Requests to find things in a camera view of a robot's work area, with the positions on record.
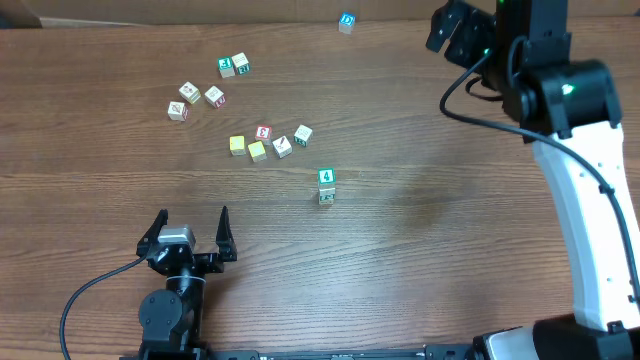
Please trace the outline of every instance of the wood grain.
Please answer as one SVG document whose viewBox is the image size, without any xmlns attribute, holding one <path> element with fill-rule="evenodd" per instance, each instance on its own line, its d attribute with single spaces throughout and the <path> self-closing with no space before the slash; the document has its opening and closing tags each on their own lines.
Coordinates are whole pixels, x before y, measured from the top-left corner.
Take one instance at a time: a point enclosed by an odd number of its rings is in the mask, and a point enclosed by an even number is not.
<svg viewBox="0 0 640 360">
<path fill-rule="evenodd" d="M 625 111 L 640 198 L 640 24 L 573 20 L 573 57 L 598 57 Z M 131 261 L 160 208 L 213 248 L 230 208 L 240 259 L 210 276 L 203 333 L 216 349 L 321 350 L 468 342 L 571 311 L 558 221 L 531 148 L 444 118 L 461 70 L 424 42 L 429 23 L 178 26 L 0 32 L 0 359 L 60 359 L 69 296 Z M 250 75 L 215 60 L 244 51 Z M 167 104 L 215 84 L 187 123 Z M 455 94 L 462 113 L 508 121 Z M 228 137 L 255 126 L 309 148 L 253 164 Z M 316 169 L 337 171 L 317 205 Z M 74 359 L 140 343 L 139 302 L 163 287 L 144 266 L 88 290 L 67 329 Z"/>
</svg>

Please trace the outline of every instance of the small dice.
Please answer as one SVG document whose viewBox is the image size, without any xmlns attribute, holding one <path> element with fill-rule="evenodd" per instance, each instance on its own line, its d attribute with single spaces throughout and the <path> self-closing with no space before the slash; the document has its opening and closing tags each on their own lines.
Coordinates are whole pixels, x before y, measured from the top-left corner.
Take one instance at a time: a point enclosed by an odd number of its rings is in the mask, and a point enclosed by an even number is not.
<svg viewBox="0 0 640 360">
<path fill-rule="evenodd" d="M 171 120 L 186 121 L 189 116 L 189 109 L 185 103 L 172 101 L 169 103 L 169 111 L 167 112 Z"/>
<path fill-rule="evenodd" d="M 291 144 L 289 144 L 289 140 L 287 140 L 286 136 L 276 139 L 273 142 L 273 149 L 276 151 L 276 154 L 278 154 L 280 159 L 293 152 Z"/>
<path fill-rule="evenodd" d="M 233 70 L 231 58 L 229 57 L 218 59 L 218 70 L 220 70 L 220 76 L 222 76 L 223 79 L 236 75 L 236 71 Z"/>
<path fill-rule="evenodd" d="M 307 147 L 309 146 L 311 135 L 313 135 L 313 130 L 304 125 L 300 125 L 298 130 L 296 130 L 296 133 L 293 135 L 293 141 L 304 147 Z"/>
<path fill-rule="evenodd" d="M 318 169 L 318 192 L 320 205 L 330 205 L 336 198 L 336 173 L 335 170 Z"/>
<path fill-rule="evenodd" d="M 207 99 L 207 102 L 213 105 L 216 109 L 219 109 L 227 102 L 227 99 L 224 97 L 224 93 L 215 86 L 212 86 L 211 89 L 204 93 L 204 98 Z"/>
<path fill-rule="evenodd" d="M 271 126 L 258 125 L 256 129 L 256 141 L 262 141 L 265 145 L 271 145 Z"/>
<path fill-rule="evenodd" d="M 247 153 L 244 149 L 244 136 L 232 136 L 229 138 L 229 142 L 231 154 L 234 156 L 245 155 Z"/>
<path fill-rule="evenodd" d="M 251 66 L 249 65 L 249 60 L 244 55 L 244 53 L 240 53 L 231 58 L 233 61 L 233 66 L 235 66 L 238 75 L 244 75 L 251 70 Z"/>
<path fill-rule="evenodd" d="M 351 34 L 354 26 L 356 26 L 356 16 L 349 13 L 343 13 L 340 17 L 338 30 L 341 33 Z"/>
<path fill-rule="evenodd" d="M 267 153 L 264 151 L 264 145 L 262 145 L 262 141 L 257 141 L 253 144 L 249 144 L 249 153 L 251 154 L 253 162 L 258 162 L 267 158 Z"/>
<path fill-rule="evenodd" d="M 187 100 L 189 104 L 195 104 L 195 102 L 200 99 L 200 90 L 187 81 L 180 88 L 180 96 Z"/>
</svg>

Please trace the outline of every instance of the black cable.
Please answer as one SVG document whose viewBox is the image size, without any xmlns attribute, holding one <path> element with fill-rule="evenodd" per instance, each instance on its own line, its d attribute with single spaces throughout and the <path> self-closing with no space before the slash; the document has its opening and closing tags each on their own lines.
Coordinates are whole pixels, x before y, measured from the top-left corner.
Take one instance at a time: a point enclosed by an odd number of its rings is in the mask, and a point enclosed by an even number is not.
<svg viewBox="0 0 640 360">
<path fill-rule="evenodd" d="M 604 177 L 594 168 L 587 160 L 585 160 L 582 156 L 578 155 L 575 151 L 569 149 L 564 146 L 560 142 L 546 137 L 544 135 L 535 133 L 533 131 L 520 129 L 515 126 L 502 124 L 494 121 L 487 121 L 482 119 L 476 119 L 468 116 L 458 115 L 449 110 L 447 110 L 446 104 L 449 96 L 462 84 L 471 74 L 473 74 L 476 69 L 478 69 L 482 64 L 484 64 L 490 57 L 492 56 L 492 52 L 487 53 L 482 59 L 480 59 L 475 65 L 473 65 L 469 70 L 467 70 L 458 80 L 456 80 L 447 91 L 442 95 L 442 99 L 440 99 L 440 111 L 442 113 L 452 119 L 462 121 L 467 124 L 484 126 L 491 129 L 496 129 L 500 131 L 506 131 L 512 134 L 517 134 L 521 136 L 525 136 L 531 138 L 533 140 L 537 140 L 543 142 L 551 147 L 554 147 L 563 153 L 569 155 L 576 162 L 578 162 L 582 167 L 584 167 L 600 184 L 600 192 L 607 195 L 609 198 L 609 202 L 611 203 L 611 207 L 613 208 L 613 212 L 616 216 L 616 220 L 618 221 L 618 227 L 620 229 L 620 235 L 622 237 L 622 243 L 624 245 L 625 255 L 627 257 L 627 266 L 629 267 L 629 274 L 631 275 L 631 284 L 633 285 L 633 295 L 634 302 L 638 306 L 638 310 L 640 311 L 640 282 L 638 281 L 638 270 L 636 269 L 636 260 L 633 254 L 633 248 L 631 247 L 631 237 L 629 236 L 629 229 L 627 228 L 627 222 L 625 221 L 624 214 L 622 212 L 622 208 L 620 207 L 620 203 L 618 199 L 615 197 L 615 190 L 611 185 L 607 183 Z"/>
<path fill-rule="evenodd" d="M 469 80 L 469 82 L 467 82 L 467 85 L 465 85 L 465 87 L 464 87 L 464 91 L 466 91 L 467 94 L 469 94 L 469 95 L 471 95 L 471 96 L 473 96 L 475 98 L 478 98 L 480 100 L 484 100 L 484 101 L 496 102 L 496 101 L 504 100 L 501 95 L 498 95 L 498 96 L 485 96 L 485 95 L 480 95 L 480 94 L 476 94 L 476 93 L 472 92 L 471 88 L 473 87 L 473 85 L 475 85 L 480 80 L 482 80 L 481 76 L 478 76 L 478 77 L 475 77 L 475 78 Z"/>
<path fill-rule="evenodd" d="M 510 88 L 513 88 L 513 56 L 516 53 L 516 48 L 521 42 L 527 41 L 527 37 L 524 35 L 520 35 L 513 39 L 511 46 L 509 46 L 509 56 L 507 57 L 507 84 L 509 84 Z"/>
<path fill-rule="evenodd" d="M 67 341 L 64 338 L 64 325 L 67 322 L 67 315 L 69 314 L 69 310 L 71 309 L 71 305 L 73 305 L 73 302 L 76 301 L 76 299 L 78 298 L 78 296 L 80 296 L 80 294 L 82 294 L 85 290 L 87 290 L 91 286 L 99 283 L 104 279 L 108 279 L 113 275 L 117 275 L 123 271 L 131 269 L 132 267 L 140 264 L 144 259 L 146 259 L 146 256 L 142 256 L 138 260 L 131 262 L 119 269 L 113 270 L 112 272 L 98 276 L 97 278 L 82 285 L 82 287 L 76 290 L 76 292 L 71 296 L 71 299 L 69 299 L 69 301 L 67 302 L 67 305 L 64 307 L 64 311 L 62 312 L 62 318 L 60 319 L 60 331 L 59 331 L 60 347 L 62 348 L 62 355 L 64 356 L 65 360 L 71 360 L 71 358 L 69 357 L 69 350 L 67 350 Z"/>
</svg>

